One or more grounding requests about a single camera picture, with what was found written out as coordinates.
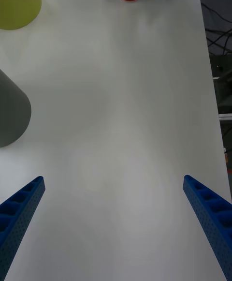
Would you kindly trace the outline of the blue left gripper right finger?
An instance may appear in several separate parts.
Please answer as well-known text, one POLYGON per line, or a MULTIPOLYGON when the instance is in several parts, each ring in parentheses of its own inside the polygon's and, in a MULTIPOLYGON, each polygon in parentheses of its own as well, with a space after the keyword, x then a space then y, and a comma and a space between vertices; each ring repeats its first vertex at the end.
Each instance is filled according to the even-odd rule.
POLYGON ((186 175, 183 191, 209 241, 226 280, 232 279, 232 205, 186 175))

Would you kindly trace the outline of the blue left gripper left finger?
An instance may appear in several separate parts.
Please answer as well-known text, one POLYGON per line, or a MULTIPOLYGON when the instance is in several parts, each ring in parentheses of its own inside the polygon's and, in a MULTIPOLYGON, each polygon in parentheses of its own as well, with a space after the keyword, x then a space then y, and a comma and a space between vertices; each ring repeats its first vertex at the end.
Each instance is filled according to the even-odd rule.
POLYGON ((9 271, 44 192, 44 178, 38 176, 0 205, 1 281, 9 271))

